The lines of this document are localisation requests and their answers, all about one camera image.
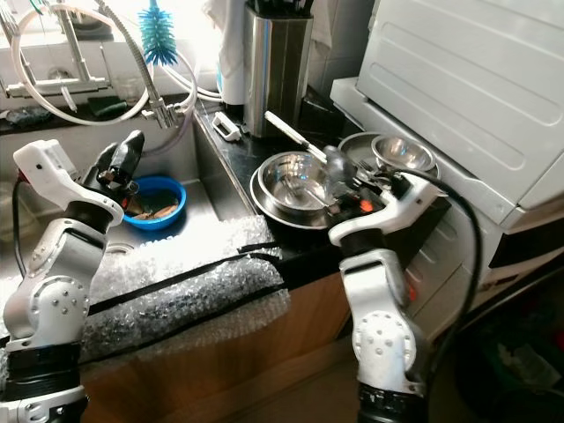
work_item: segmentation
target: stacked metal bowls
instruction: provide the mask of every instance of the stacked metal bowls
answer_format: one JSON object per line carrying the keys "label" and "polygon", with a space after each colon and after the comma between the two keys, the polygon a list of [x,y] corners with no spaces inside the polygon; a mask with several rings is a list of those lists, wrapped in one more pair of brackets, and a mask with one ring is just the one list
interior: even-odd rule
{"label": "stacked metal bowls", "polygon": [[251,181],[256,204],[289,226],[327,227],[328,178],[323,163],[308,152],[282,152],[268,158]]}
{"label": "stacked metal bowls", "polygon": [[372,140],[371,146],[380,169],[408,168],[428,172],[436,164],[431,151],[413,139],[380,135]]}

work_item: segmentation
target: red light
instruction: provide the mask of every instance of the red light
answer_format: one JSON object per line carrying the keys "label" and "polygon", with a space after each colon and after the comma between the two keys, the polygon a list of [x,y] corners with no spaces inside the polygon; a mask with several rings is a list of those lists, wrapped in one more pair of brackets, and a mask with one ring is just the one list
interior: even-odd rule
{"label": "red light", "polygon": [[360,209],[365,213],[370,213],[374,211],[374,206],[368,200],[360,200]]}
{"label": "red light", "polygon": [[415,291],[415,288],[409,284],[407,284],[407,287],[409,288],[409,300],[411,302],[414,302],[415,300],[417,300],[417,292]]}

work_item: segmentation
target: bubble wrap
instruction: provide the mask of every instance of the bubble wrap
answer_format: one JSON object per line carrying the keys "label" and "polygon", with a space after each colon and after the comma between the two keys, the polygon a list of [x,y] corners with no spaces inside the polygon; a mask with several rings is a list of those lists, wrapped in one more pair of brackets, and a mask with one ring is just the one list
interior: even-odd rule
{"label": "bubble wrap", "polygon": [[283,283],[269,262],[242,258],[86,320],[82,360],[142,345],[252,293]]}
{"label": "bubble wrap", "polygon": [[[105,255],[92,282],[92,303],[236,256],[240,248],[269,242],[273,238],[264,217],[253,216],[147,242],[126,255]],[[281,256],[276,248],[253,252]],[[282,283],[276,268],[268,261],[245,256],[225,262],[205,274],[90,315],[85,324],[81,361],[100,360],[139,346],[144,348],[138,354],[148,360],[155,353],[205,345],[257,330],[288,310],[289,294],[282,289]],[[0,305],[13,292],[5,291],[8,292],[0,292]],[[197,319],[226,312],[184,330]],[[174,331],[179,333],[166,337]],[[0,335],[5,334],[4,322],[0,321]],[[146,347],[156,341],[162,342]],[[0,390],[6,377],[5,362],[5,351],[0,349]]]}
{"label": "bubble wrap", "polygon": [[[194,228],[188,234],[165,240],[146,242],[126,255],[105,255],[91,285],[92,303],[235,256],[239,253],[238,248],[273,241],[264,217],[251,216]],[[279,249],[263,252],[281,256]]]}
{"label": "bubble wrap", "polygon": [[84,381],[91,381],[115,371],[134,358],[148,361],[155,356],[178,353],[242,337],[272,323],[289,308],[290,294],[286,289],[282,289],[245,304],[226,315],[198,324],[158,344],[113,359],[86,364],[81,367],[81,377]]}

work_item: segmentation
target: white wall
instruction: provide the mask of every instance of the white wall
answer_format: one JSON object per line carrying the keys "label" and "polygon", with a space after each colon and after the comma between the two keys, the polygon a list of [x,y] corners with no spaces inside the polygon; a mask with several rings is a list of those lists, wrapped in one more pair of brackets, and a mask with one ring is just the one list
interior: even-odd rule
{"label": "white wall", "polygon": [[323,0],[329,8],[332,48],[309,50],[308,83],[329,97],[333,79],[359,74],[368,42],[368,27],[379,0]]}

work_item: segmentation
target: black cable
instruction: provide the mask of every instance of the black cable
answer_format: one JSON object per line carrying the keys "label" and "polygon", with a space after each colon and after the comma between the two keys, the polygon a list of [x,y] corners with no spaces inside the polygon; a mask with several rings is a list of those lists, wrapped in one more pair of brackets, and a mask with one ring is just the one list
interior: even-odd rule
{"label": "black cable", "polygon": [[482,233],[479,227],[478,218],[476,217],[476,213],[474,213],[472,206],[470,205],[470,203],[468,203],[468,201],[466,201],[464,197],[458,194],[458,192],[456,192],[450,185],[439,179],[434,178],[429,174],[420,172],[419,170],[401,169],[401,170],[397,170],[397,172],[418,176],[419,178],[432,183],[436,188],[440,189],[445,194],[447,194],[450,197],[450,199],[452,199],[456,204],[458,204],[458,206],[460,206],[464,214],[470,220],[472,234],[474,238],[474,264],[472,266],[470,281],[468,283],[468,288],[466,289],[466,295],[464,296],[464,301],[458,311],[458,315],[456,316],[455,321],[450,326],[447,335],[442,340],[439,349],[437,350],[436,354],[433,357],[433,360],[431,361],[431,365],[429,367],[429,371],[427,375],[427,389],[430,392],[437,371],[441,366],[441,363],[444,360],[447,351],[452,346],[456,334],[460,331],[460,329],[462,329],[462,326],[464,324],[464,316],[469,311],[471,311],[472,303],[474,302],[474,298],[476,297],[476,292],[478,291],[480,270],[482,268],[482,261],[483,261]]}
{"label": "black cable", "polygon": [[24,265],[24,260],[21,255],[21,247],[19,246],[19,184],[22,183],[23,180],[18,178],[16,183],[14,184],[14,188],[11,192],[11,222],[13,226],[13,234],[14,234],[14,256],[16,257],[16,263],[19,267],[19,273],[21,273],[21,277],[24,278],[26,276],[26,267]]}

